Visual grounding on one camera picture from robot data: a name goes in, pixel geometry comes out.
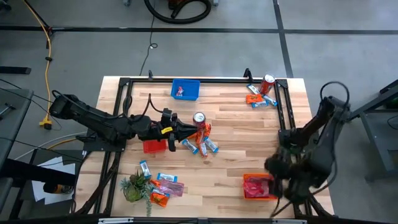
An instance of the red soda can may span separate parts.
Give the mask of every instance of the red soda can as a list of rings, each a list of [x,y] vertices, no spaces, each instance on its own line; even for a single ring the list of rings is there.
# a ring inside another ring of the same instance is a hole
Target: red soda can
[[[271,88],[274,86],[274,83],[275,78],[272,75],[265,75],[260,84],[260,93],[263,95],[268,94]]]
[[[198,129],[203,129],[206,127],[206,116],[202,112],[196,112],[193,115],[193,123],[198,127]]]

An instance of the wooden tabletop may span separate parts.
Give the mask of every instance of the wooden tabletop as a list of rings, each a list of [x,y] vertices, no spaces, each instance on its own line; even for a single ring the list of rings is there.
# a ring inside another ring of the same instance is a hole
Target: wooden tabletop
[[[113,112],[119,78],[104,77],[97,103],[99,110]],[[287,80],[296,126],[301,127],[312,118],[304,80]],[[243,199],[243,174],[264,173],[265,159],[277,149],[277,131],[280,127],[276,108],[270,105],[252,109],[246,104],[246,95],[251,92],[245,84],[202,83],[200,97],[196,101],[173,99],[170,97],[171,86],[171,83],[135,83],[129,113],[141,114],[149,93],[156,108],[161,110],[167,107],[177,112],[184,123],[192,124],[193,114],[204,112],[206,122],[212,125],[210,139],[220,150],[217,154],[209,152],[204,159],[199,153],[193,155],[176,142],[176,152],[144,154],[140,140],[135,138],[128,141],[119,165],[111,215],[146,215],[144,200],[127,202],[119,190],[120,180],[141,170],[139,162],[146,159],[152,175],[156,176],[159,172],[177,175],[178,181],[185,184],[183,196],[170,198],[166,208],[153,205],[153,217],[268,218],[276,201]],[[273,89],[270,96],[275,98]],[[283,91],[281,98],[285,109]],[[153,120],[160,120],[161,117],[152,108],[148,109],[146,115]],[[82,165],[76,187],[77,209],[97,187],[103,157],[103,152],[92,152]],[[101,211],[105,207],[108,190],[108,187],[104,190]],[[328,189],[316,195],[316,198],[326,211],[333,213]],[[287,200],[281,199],[280,207],[285,203]],[[289,206],[277,217],[294,217],[292,207]]]

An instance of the white paper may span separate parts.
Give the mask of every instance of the white paper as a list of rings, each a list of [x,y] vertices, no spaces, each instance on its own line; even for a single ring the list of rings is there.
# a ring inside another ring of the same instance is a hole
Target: white paper
[[[57,158],[51,159],[47,162],[39,164],[39,166],[47,165],[47,164],[54,164],[54,163],[58,163],[58,162],[59,162],[59,164],[45,166],[45,168],[58,170],[58,171],[66,172],[69,174],[75,174],[75,164],[69,164],[69,165],[64,166],[61,163],[62,157],[57,157]],[[72,199],[72,195],[74,192],[73,191],[70,194],[49,194],[49,193],[46,193],[43,191],[43,186],[44,186],[43,182],[34,181],[34,180],[32,181],[32,186],[33,186],[33,193],[34,193],[36,202],[38,200],[42,200],[44,198],[45,205],[48,205],[51,203],[56,203],[56,202],[62,202],[64,200],[70,200],[70,199]]]

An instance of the yellow cable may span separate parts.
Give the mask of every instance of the yellow cable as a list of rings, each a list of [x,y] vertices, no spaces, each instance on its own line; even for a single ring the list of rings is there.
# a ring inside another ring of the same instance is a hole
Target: yellow cable
[[[55,146],[59,146],[59,145],[61,145],[61,144],[63,144],[63,143],[71,142],[71,141],[74,141],[74,140],[77,140],[77,139],[74,138],[74,139],[67,139],[67,140],[64,140],[64,141],[60,141],[60,142],[58,142],[58,143],[56,143],[56,144],[54,144],[54,145],[48,147],[47,149],[52,149],[52,148],[54,148]]]
[[[42,29],[43,29],[43,31],[44,31],[44,34],[45,34],[45,36],[46,36],[46,38],[47,38],[47,42],[49,43],[49,58],[51,58],[51,40],[50,40],[49,34],[48,34],[47,31],[45,30],[42,21],[40,21],[40,19],[37,17],[37,15],[36,15],[36,13],[33,11],[33,9],[32,9],[25,1],[23,1],[23,2],[24,2],[25,5],[28,7],[28,9],[31,11],[31,13],[33,14],[33,16],[36,18],[37,22],[39,22],[40,26],[42,27]],[[49,67],[50,67],[50,61],[47,61],[47,66],[46,66],[46,68],[45,68],[45,76],[44,76],[44,77],[45,77],[45,84],[46,84],[46,87],[47,87],[47,94],[48,94],[48,96],[49,96],[49,102],[47,103],[47,113],[45,114],[45,117],[44,117],[43,121],[40,122],[40,125],[43,125],[43,124],[45,124],[45,123],[50,123],[50,124],[52,123],[52,122],[49,120],[50,100],[51,100],[49,81],[48,81],[48,78],[47,78],[47,77],[48,77],[48,72],[49,72]]]

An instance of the orange container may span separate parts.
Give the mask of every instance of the orange container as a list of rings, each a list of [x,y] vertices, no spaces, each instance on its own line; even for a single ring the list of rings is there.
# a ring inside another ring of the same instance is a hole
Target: orange container
[[[263,178],[267,178],[270,180],[274,180],[274,177],[270,174],[243,174],[243,183],[245,183],[246,180],[250,177],[263,177]],[[248,198],[248,197],[246,197],[246,193],[245,193],[244,189],[243,189],[243,197],[246,200],[277,200],[278,199],[278,197],[273,196],[273,195],[270,195],[267,197]]]

